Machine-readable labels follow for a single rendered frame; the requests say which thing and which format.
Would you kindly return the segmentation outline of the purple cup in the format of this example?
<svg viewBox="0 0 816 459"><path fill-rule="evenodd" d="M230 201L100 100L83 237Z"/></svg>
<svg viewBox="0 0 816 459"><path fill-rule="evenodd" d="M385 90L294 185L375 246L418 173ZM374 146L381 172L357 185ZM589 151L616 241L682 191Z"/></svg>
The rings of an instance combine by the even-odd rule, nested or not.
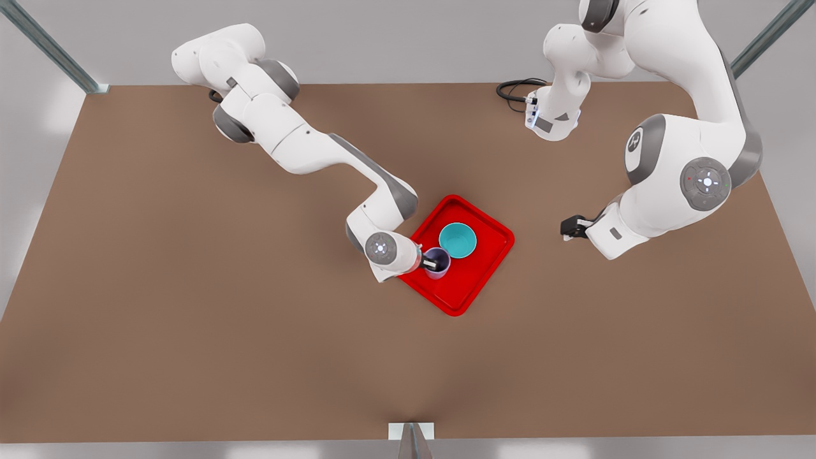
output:
<svg viewBox="0 0 816 459"><path fill-rule="evenodd" d="M447 252L447 250L441 247L432 247L429 248L429 250L427 250L425 253L428 253L429 256L431 256L432 258L436 258L438 261L436 268L425 268L421 264L421 268L425 270L426 276L429 276L429 278L434 280L440 279L443 276L445 276L447 270L449 270L449 267L451 266L451 256L449 255L449 252Z"/></svg>

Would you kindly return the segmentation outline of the teal bowl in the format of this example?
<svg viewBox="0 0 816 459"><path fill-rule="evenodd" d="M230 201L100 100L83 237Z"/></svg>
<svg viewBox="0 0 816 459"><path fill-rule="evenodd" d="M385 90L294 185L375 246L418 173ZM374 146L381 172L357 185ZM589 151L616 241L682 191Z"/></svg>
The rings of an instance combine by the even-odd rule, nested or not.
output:
<svg viewBox="0 0 816 459"><path fill-rule="evenodd" d="M454 259L470 256L477 247L475 231L462 222L451 222L438 235L439 246Z"/></svg>

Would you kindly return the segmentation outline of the red plastic tray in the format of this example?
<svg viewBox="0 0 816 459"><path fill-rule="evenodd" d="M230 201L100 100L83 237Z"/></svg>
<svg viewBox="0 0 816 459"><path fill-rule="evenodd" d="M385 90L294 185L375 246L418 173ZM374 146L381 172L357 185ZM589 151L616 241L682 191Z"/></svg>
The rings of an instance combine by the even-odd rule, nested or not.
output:
<svg viewBox="0 0 816 459"><path fill-rule="evenodd" d="M456 194L443 198L412 238L422 244L423 250L440 247L439 233L451 222L462 222L475 231L475 251L467 258L451 258L451 267L440 279L429 278L422 268L399 278L449 316L461 316L510 252L515 239L510 229Z"/></svg>

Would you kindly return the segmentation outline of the silver frame post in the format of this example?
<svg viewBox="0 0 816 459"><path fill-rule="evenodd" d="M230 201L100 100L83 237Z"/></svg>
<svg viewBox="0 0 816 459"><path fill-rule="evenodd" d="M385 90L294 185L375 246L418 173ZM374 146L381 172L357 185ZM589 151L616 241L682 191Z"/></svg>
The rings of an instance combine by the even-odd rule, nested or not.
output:
<svg viewBox="0 0 816 459"><path fill-rule="evenodd" d="M390 423L388 439L400 441L397 459L434 459L428 444L435 439L432 422Z"/></svg>
<svg viewBox="0 0 816 459"><path fill-rule="evenodd" d="M734 78L742 76L814 3L816 0L790 0L731 62Z"/></svg>
<svg viewBox="0 0 816 459"><path fill-rule="evenodd" d="M0 0L0 13L3 13L15 27L45 56L47 56L74 84L87 95L104 95L110 90L107 84L99 84L79 63L58 44L51 35L29 14L17 0Z"/></svg>

